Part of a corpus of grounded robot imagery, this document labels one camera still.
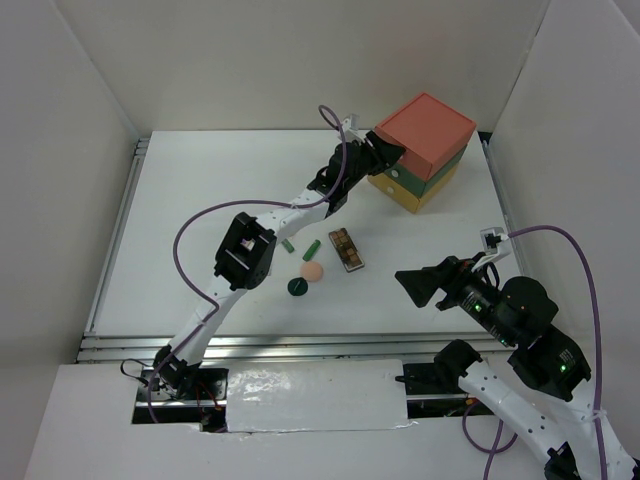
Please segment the orange drawer box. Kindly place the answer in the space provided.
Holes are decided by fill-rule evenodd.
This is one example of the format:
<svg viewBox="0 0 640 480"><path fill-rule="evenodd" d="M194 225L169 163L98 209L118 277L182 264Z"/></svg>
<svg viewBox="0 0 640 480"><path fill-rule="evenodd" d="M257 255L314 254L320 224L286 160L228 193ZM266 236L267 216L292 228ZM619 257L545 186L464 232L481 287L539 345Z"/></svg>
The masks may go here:
<svg viewBox="0 0 640 480"><path fill-rule="evenodd" d="M398 163L424 181L467 145L475 129L473 120L427 93L374 127L382 139L406 149Z"/></svg>

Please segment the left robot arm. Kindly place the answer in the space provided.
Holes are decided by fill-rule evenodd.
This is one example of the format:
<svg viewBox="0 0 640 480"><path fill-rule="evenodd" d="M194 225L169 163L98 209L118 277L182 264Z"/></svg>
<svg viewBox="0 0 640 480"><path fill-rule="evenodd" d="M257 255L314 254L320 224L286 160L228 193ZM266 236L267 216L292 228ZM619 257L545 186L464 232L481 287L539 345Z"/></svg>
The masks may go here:
<svg viewBox="0 0 640 480"><path fill-rule="evenodd" d="M154 374L162 389L176 399L189 396L195 389L209 341L234 304L267 278L276 247L303 228L337 212L355 185L367 176L389 169L404 153L403 147L369 131L362 138L341 141L328 165L289 202L225 202L188 219L174 239L172 254L179 275L200 298L200 303L185 326L154 358ZM269 205L272 209L258 216L241 212L233 218L215 253L209 286L202 290L187 277L180 264L180 240L187 227L205 214L240 205Z"/></svg>

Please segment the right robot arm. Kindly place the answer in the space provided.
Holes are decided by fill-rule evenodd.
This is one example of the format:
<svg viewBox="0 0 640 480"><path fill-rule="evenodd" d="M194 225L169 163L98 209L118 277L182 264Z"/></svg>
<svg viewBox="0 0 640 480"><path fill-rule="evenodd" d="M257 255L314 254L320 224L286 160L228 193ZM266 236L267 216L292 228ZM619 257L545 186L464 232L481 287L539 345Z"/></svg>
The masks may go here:
<svg viewBox="0 0 640 480"><path fill-rule="evenodd" d="M509 365L526 387L544 396L550 413L508 387L460 339L435 356L437 384L460 389L490 409L535 454L548 479L638 478L638 459L625 451L596 407L596 378L585 355L552 324L556 303L529 277L492 284L477 261L450 256L436 266L398 271L395 278L419 308L443 291L438 310L461 309L511 348Z"/></svg>

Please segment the green lipstick tube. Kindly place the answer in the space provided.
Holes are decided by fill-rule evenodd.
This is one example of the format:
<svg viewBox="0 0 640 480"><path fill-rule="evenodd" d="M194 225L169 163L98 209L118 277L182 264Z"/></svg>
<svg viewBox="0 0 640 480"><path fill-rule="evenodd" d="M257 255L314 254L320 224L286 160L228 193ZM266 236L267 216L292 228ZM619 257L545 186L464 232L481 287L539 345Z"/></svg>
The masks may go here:
<svg viewBox="0 0 640 480"><path fill-rule="evenodd" d="M293 245L291 244L291 242L290 242L289 240L287 240L287 239L284 239L284 240L281 242L281 245L285 248L285 250L286 250L288 253L293 253L293 252L295 251L294 246L293 246Z"/></svg>
<svg viewBox="0 0 640 480"><path fill-rule="evenodd" d="M305 262L311 261L316 255L316 253L318 252L320 247L321 247L321 241L318 239L314 240L313 243L308 247L308 249L303 254L302 259Z"/></svg>

